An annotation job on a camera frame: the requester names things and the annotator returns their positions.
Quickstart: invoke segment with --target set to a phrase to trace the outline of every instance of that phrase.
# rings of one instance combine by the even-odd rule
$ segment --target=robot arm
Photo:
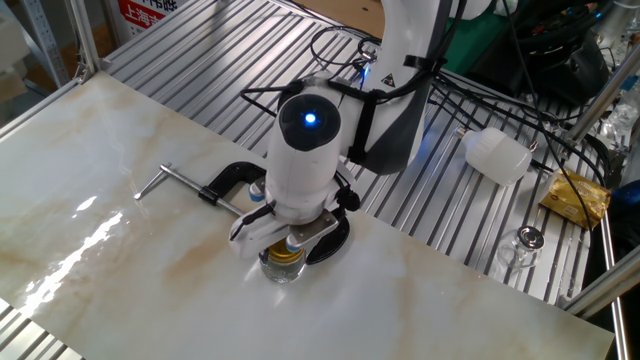
[[[271,130],[265,192],[272,212],[249,226],[240,225],[243,218],[234,224],[230,240],[236,253],[266,248],[282,239],[287,226],[314,224],[335,208],[337,194],[348,192],[354,181],[350,174],[337,179],[344,168],[340,155],[378,174],[409,165],[422,141],[431,77],[453,37],[446,31],[452,2],[382,0],[385,33],[364,91],[330,75],[302,80],[301,92],[284,101]],[[460,1],[455,25],[465,4]],[[266,229],[277,231],[265,234]],[[296,249],[318,240],[290,238],[287,244]]]

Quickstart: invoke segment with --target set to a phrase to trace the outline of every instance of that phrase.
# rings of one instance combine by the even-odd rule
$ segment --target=red sign
[[[120,6],[120,13],[128,22],[145,29],[148,29],[165,16],[131,0],[118,0],[118,5]]]

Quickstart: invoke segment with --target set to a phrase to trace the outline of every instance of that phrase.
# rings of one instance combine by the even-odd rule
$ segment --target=marble tabletop
[[[233,255],[224,209],[171,179],[133,199],[161,163],[205,184],[239,160],[264,165],[95,75],[0,139],[0,297],[89,360],[605,357],[613,334],[363,212],[276,284]]]

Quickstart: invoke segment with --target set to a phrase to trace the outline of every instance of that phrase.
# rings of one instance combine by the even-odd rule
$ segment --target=small glass cup
[[[543,246],[540,230],[523,226],[503,236],[498,244],[498,259],[512,269],[527,269],[536,266]]]
[[[291,282],[297,279],[304,269],[304,255],[304,250],[289,251],[286,240],[280,240],[260,254],[262,272],[275,282]]]

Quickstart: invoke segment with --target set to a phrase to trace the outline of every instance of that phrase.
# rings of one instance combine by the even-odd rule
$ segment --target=gold foil package
[[[611,192],[570,171],[567,171],[567,175],[569,175],[573,185],[578,189],[584,204],[587,206],[591,226],[595,227],[600,223],[609,207]],[[562,170],[558,170],[549,179],[543,196],[540,205],[549,208],[551,211],[585,229],[588,228],[587,218],[580,200],[564,177],[564,174],[562,174]]]

